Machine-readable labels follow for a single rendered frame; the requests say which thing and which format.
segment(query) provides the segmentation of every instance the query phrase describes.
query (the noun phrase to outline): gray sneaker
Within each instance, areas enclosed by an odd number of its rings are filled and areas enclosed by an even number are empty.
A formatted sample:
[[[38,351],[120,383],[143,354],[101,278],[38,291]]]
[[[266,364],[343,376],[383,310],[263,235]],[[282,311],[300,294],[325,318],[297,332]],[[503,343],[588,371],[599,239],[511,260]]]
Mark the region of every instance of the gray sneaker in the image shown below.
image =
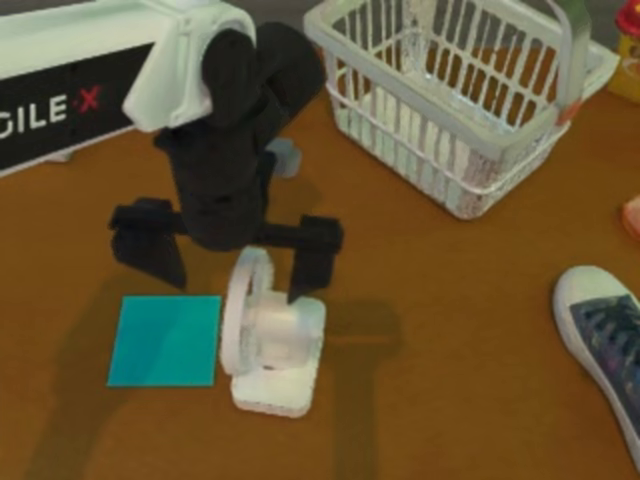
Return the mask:
[[[640,303],[609,272],[584,266],[558,280],[553,310],[567,349],[609,400],[640,471]]]

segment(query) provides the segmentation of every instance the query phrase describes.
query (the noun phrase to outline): white rubber sole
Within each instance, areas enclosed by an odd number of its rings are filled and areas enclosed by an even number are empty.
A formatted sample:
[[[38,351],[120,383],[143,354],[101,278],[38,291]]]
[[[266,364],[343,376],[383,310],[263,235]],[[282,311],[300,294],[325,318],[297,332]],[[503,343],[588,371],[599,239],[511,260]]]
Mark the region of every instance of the white rubber sole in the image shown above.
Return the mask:
[[[620,403],[613,387],[595,361],[576,328],[569,307],[576,303],[604,298],[633,294],[609,272],[592,266],[575,267],[565,272],[553,294],[553,311],[560,336],[571,354],[589,372],[600,389],[609,400],[615,413],[627,447],[640,472],[640,439]]]

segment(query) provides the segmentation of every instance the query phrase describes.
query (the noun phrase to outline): red x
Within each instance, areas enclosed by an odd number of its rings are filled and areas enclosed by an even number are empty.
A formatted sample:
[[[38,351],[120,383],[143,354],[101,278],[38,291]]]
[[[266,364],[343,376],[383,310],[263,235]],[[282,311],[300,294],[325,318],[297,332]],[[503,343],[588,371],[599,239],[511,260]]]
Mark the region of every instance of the red x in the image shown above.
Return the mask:
[[[96,85],[92,87],[90,90],[85,90],[84,88],[80,90],[78,99],[73,103],[74,106],[78,107],[78,111],[80,113],[86,113],[88,110],[97,110],[98,109],[98,95],[100,94],[101,87],[100,85]]]

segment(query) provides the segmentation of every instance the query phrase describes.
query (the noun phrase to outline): shoelace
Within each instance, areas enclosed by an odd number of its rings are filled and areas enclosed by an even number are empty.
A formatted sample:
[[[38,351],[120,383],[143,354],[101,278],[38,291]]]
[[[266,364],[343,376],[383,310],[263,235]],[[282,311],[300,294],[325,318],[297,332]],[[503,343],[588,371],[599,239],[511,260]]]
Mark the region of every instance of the shoelace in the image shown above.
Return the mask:
[[[611,305],[585,312],[585,317],[598,333],[607,331],[606,340],[640,367],[640,310],[631,297],[620,297]]]

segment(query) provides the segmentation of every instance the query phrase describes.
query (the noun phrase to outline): red lid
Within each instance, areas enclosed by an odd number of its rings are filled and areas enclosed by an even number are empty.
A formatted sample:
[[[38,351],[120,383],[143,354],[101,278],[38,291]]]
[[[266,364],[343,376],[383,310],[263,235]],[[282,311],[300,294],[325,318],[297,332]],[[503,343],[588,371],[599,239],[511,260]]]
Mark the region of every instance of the red lid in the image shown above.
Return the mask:
[[[640,0],[627,0],[618,12],[616,25],[622,33],[640,37]]]

